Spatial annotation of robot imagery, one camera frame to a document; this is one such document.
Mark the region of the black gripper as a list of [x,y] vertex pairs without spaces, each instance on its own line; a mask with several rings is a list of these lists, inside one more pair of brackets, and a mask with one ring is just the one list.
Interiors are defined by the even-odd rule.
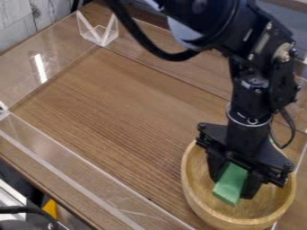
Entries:
[[200,122],[195,141],[207,153],[210,178],[218,182],[228,164],[248,171],[242,199],[252,199],[263,184],[283,188],[294,172],[294,162],[282,154],[272,138],[271,120],[256,124],[230,120],[227,125]]

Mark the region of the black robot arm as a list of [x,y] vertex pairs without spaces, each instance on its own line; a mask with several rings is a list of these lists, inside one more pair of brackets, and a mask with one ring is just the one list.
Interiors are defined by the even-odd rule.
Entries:
[[228,58],[228,124],[200,123],[196,144],[207,151],[212,181],[222,181],[228,166],[244,169],[239,197],[252,199],[264,184],[284,186],[294,171],[272,132],[276,114],[294,123],[286,110],[300,90],[292,33],[255,0],[162,0],[159,8],[187,48],[215,49]]

